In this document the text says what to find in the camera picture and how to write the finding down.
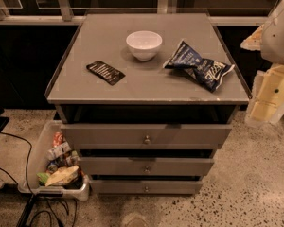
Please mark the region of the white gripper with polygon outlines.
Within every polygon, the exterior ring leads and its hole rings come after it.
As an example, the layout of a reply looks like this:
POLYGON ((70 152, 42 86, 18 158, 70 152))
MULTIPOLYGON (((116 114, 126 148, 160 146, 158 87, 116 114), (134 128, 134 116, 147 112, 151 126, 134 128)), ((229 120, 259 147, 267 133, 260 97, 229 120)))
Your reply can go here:
MULTIPOLYGON (((263 25, 243 40, 240 47, 260 51, 263 25)), ((258 71, 249 101, 245 123, 251 127, 276 124, 284 115, 284 65, 273 64, 266 72, 258 71)))

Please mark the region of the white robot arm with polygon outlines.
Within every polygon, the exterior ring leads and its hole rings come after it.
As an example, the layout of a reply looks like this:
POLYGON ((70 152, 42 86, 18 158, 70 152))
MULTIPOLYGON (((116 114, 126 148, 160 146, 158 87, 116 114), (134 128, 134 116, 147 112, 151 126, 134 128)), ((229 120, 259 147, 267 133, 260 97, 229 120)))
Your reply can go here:
POLYGON ((284 0, 240 47, 259 51, 272 64, 255 76, 245 123, 251 127, 276 124, 284 115, 284 0))

